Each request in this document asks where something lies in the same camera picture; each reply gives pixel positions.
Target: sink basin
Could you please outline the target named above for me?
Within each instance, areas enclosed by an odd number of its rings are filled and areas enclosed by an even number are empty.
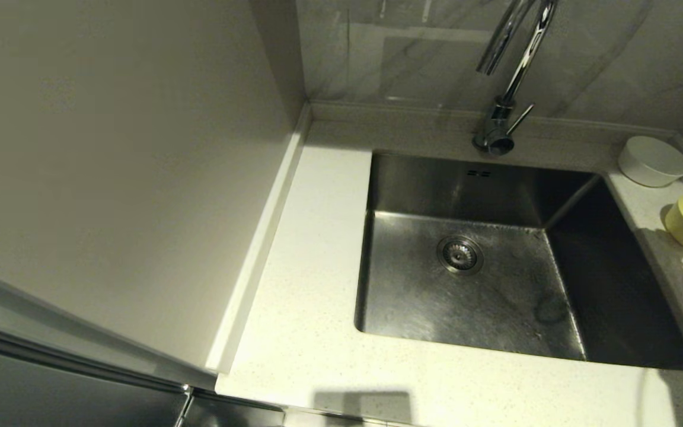
[[[683,335],[592,173],[374,154],[355,326],[683,369]]]

